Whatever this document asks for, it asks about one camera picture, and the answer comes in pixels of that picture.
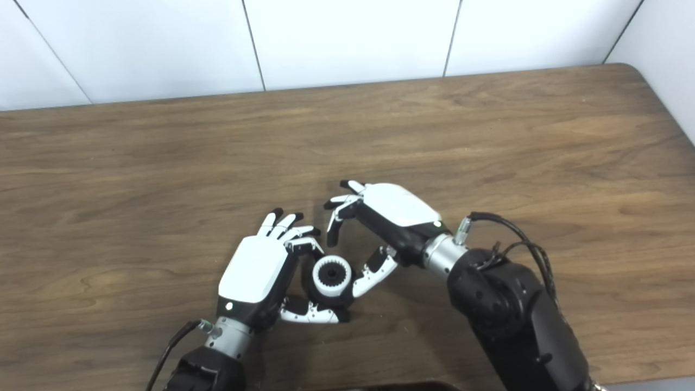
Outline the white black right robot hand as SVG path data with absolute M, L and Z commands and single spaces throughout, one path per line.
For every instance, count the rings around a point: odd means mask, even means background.
M 342 180 L 340 186 L 351 193 L 324 203 L 324 209 L 332 211 L 327 228 L 328 247 L 338 244 L 339 230 L 347 219 L 357 220 L 384 242 L 347 289 L 347 295 L 353 299 L 382 282 L 398 266 L 423 269 L 428 245 L 435 238 L 450 235 L 441 215 L 400 185 Z

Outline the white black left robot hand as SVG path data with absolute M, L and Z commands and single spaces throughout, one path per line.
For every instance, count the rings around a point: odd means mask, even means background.
M 301 258 L 310 255 L 318 260 L 325 254 L 316 239 L 320 229 L 296 225 L 303 217 L 301 212 L 286 215 L 282 208 L 275 208 L 257 233 L 241 240 L 219 280 L 216 317 L 239 322 L 254 332 L 280 320 L 308 324 L 351 320 L 347 310 L 287 294 Z

